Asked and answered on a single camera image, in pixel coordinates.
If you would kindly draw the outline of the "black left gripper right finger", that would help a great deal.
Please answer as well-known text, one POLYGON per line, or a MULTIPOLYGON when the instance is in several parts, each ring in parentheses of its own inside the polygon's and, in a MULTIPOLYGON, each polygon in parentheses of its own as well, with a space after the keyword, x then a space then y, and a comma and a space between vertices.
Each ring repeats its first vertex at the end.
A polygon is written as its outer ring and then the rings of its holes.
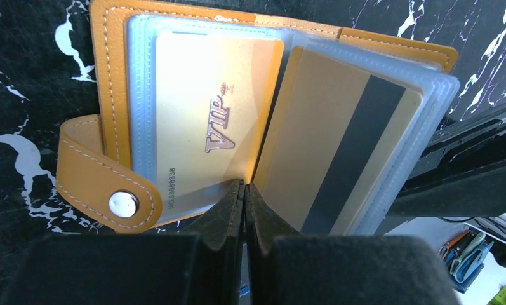
POLYGON ((437 255, 414 236, 305 236, 244 191, 253 304, 457 304, 437 255))

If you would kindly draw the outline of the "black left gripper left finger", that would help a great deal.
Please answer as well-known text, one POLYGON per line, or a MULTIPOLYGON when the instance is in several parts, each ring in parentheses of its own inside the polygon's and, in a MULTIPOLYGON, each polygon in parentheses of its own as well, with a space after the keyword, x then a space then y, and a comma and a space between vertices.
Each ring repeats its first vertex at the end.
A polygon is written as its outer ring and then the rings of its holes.
POLYGON ((1 304, 237 304, 245 184, 179 233, 50 236, 1 304))

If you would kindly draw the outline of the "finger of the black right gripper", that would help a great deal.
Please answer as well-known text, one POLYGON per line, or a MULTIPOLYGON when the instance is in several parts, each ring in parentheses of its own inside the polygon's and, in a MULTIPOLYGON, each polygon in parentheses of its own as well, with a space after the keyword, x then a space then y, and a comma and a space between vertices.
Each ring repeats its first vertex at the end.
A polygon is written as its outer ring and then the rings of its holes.
POLYGON ((415 217, 506 213, 506 104, 436 132, 377 234, 415 217))

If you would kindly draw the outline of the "orange leather card holder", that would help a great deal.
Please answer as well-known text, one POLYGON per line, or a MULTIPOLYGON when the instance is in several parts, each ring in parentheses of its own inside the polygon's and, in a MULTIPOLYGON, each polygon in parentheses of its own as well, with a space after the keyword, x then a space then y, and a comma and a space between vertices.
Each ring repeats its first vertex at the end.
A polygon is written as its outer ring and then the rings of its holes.
POLYGON ((69 119, 61 125, 57 190, 80 212, 118 233, 142 233, 160 226, 163 211, 154 184, 131 169, 125 23, 142 13, 218 25, 291 29, 437 64, 447 73, 458 59, 458 52, 450 46, 295 18, 165 1, 92 1, 90 22, 100 113, 69 119))

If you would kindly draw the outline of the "gold VIP card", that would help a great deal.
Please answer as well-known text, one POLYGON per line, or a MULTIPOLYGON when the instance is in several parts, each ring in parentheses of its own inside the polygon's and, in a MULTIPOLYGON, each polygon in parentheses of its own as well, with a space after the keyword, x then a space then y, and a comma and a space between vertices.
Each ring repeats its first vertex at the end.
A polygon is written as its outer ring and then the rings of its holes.
POLYGON ((209 209, 255 171, 283 57, 280 39, 163 32, 156 41, 160 221, 209 209))

